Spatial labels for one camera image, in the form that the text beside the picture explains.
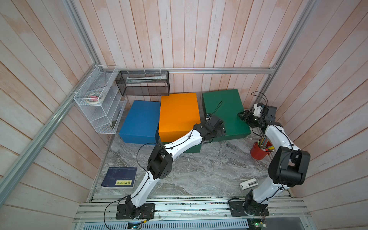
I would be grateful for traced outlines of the orange shoebox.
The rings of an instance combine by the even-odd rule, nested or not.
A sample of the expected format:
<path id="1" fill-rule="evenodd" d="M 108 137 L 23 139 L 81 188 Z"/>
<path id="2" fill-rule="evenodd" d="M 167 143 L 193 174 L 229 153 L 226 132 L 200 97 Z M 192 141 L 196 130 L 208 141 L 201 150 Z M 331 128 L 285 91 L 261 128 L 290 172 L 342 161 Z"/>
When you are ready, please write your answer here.
<path id="1" fill-rule="evenodd" d="M 162 96 L 159 136 L 162 142 L 173 142 L 200 124 L 196 93 Z"/>

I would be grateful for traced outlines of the blue shoebox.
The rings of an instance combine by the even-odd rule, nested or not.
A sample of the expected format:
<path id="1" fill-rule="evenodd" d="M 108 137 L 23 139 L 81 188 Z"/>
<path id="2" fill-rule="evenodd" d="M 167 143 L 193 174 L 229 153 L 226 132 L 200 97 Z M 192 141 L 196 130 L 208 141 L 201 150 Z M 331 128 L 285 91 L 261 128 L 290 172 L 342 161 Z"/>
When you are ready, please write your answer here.
<path id="1" fill-rule="evenodd" d="M 160 109 L 160 102 L 134 101 L 119 132 L 120 138 L 132 144 L 158 143 Z"/>

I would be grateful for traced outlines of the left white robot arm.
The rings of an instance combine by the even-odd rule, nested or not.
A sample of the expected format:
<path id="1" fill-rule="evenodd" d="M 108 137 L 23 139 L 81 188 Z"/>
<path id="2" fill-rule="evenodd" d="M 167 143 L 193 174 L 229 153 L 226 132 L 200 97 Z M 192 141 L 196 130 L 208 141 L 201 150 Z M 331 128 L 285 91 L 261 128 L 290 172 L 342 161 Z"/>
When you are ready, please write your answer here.
<path id="1" fill-rule="evenodd" d="M 146 205 L 145 202 L 156 184 L 170 174 L 173 161 L 193 146 L 225 134 L 224 121 L 212 115 L 205 122 L 195 124 L 181 138 L 163 146 L 156 144 L 148 158 L 142 182 L 135 192 L 125 197 L 123 204 L 117 206 L 116 219 L 151 219 L 154 205 Z"/>

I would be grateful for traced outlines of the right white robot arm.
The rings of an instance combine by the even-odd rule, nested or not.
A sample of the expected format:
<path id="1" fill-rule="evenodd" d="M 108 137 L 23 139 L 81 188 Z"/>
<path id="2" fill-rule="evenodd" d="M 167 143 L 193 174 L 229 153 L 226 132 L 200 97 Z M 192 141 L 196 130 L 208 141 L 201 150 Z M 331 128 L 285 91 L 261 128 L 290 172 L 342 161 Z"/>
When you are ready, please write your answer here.
<path id="1" fill-rule="evenodd" d="M 268 178 L 252 189 L 242 206 L 248 216 L 266 214 L 269 201 L 283 190 L 302 185 L 305 181 L 311 155 L 297 147 L 287 136 L 283 126 L 275 121 L 277 108 L 263 103 L 238 116 L 251 128 L 260 128 L 263 137 L 275 147 L 275 155 L 268 168 Z"/>

